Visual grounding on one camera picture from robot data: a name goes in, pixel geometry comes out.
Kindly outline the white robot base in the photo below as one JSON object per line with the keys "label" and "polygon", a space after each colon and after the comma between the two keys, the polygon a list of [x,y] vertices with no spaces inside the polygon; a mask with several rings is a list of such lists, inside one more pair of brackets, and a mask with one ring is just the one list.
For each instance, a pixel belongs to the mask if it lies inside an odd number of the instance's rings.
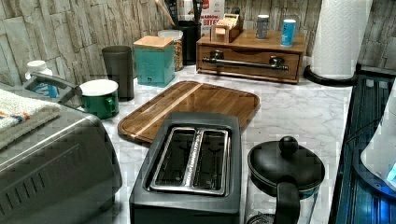
{"label": "white robot base", "polygon": [[395,84],[384,114],[368,145],[354,164],[355,171],[374,190],[395,199],[396,115]]}

